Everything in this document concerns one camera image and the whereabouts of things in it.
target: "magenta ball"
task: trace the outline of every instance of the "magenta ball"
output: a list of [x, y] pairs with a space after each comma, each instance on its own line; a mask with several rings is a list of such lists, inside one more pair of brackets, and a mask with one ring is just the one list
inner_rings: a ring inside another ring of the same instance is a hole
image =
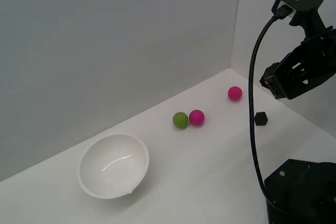
[[203, 124], [205, 115], [200, 110], [193, 110], [189, 115], [189, 121], [195, 126], [200, 126]]
[[231, 87], [227, 95], [232, 101], [239, 101], [243, 96], [243, 91], [240, 87]]

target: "white table surface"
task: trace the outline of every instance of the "white table surface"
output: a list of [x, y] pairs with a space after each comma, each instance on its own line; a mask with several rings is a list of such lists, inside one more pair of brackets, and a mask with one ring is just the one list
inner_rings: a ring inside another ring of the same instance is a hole
[[[231, 86], [244, 91], [238, 103], [227, 99]], [[250, 151], [247, 100], [247, 80], [227, 69], [4, 180], [0, 223], [267, 223]], [[256, 127], [264, 178], [288, 158], [336, 162], [332, 136], [259, 88], [255, 107], [269, 118], [266, 126]], [[175, 112], [193, 109], [204, 111], [202, 127], [172, 125]], [[149, 169], [132, 194], [95, 199], [77, 183], [78, 158], [92, 141], [115, 132], [144, 141]]]

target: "white bowl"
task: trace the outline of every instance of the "white bowl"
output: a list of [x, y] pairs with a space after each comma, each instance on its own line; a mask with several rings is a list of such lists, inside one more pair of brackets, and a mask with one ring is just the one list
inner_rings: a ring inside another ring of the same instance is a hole
[[149, 164], [145, 144], [135, 136], [113, 134], [95, 141], [82, 155], [78, 182], [89, 195], [113, 199], [130, 194]]

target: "bowl rim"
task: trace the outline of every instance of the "bowl rim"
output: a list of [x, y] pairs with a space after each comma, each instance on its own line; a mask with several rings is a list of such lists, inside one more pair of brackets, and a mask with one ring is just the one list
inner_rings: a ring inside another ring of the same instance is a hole
[[[82, 179], [81, 179], [81, 176], [80, 176], [80, 168], [81, 168], [81, 164], [82, 164], [82, 160], [84, 158], [84, 156], [86, 155], [86, 153], [97, 143], [99, 142], [100, 140], [106, 138], [106, 137], [109, 137], [109, 136], [116, 136], [116, 135], [125, 135], [125, 136], [129, 136], [133, 139], [135, 139], [138, 143], [140, 143], [140, 145], [142, 146], [142, 149], [144, 150], [144, 153], [145, 153], [145, 156], [146, 156], [146, 164], [145, 164], [145, 169], [143, 170], [140, 178], [133, 184], [132, 188], [130, 188], [129, 190], [126, 190], [126, 191], [123, 191], [123, 192], [120, 192], [120, 193], [117, 193], [117, 194], [114, 194], [114, 195], [99, 195], [99, 194], [96, 194], [96, 193], [93, 193], [91, 190], [89, 190], [83, 183]], [[147, 149], [147, 146], [143, 143], [143, 141], [138, 138], [137, 136], [134, 136], [132, 134], [129, 134], [129, 133], [124, 133], [124, 132], [116, 132], [116, 133], [111, 133], [111, 134], [108, 134], [106, 136], [102, 136], [96, 140], [94, 140], [86, 149], [85, 151], [81, 154], [80, 158], [79, 158], [79, 162], [78, 162], [78, 165], [77, 165], [77, 180], [78, 180], [78, 183], [80, 185], [80, 187], [88, 194], [88, 195], [91, 195], [92, 197], [94, 198], [98, 198], [98, 199], [114, 199], [114, 198], [118, 198], [118, 197], [121, 197], [123, 195], [126, 195], [126, 194], [130, 194], [133, 192], [133, 190], [138, 186], [138, 184], [142, 181], [142, 179], [145, 177], [145, 174], [147, 173], [147, 170], [148, 170], [148, 166], [149, 166], [149, 153], [148, 153], [148, 149]]]

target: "ball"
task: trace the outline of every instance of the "ball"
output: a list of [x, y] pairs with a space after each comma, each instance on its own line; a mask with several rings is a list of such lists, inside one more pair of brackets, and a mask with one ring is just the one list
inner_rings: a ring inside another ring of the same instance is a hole
[[186, 128], [188, 125], [188, 116], [184, 112], [177, 112], [173, 116], [173, 124], [178, 128]]
[[205, 115], [200, 110], [193, 110], [189, 115], [189, 121], [195, 126], [200, 126], [203, 124]]
[[243, 96], [243, 91], [240, 87], [231, 87], [227, 95], [232, 101], [239, 101]]

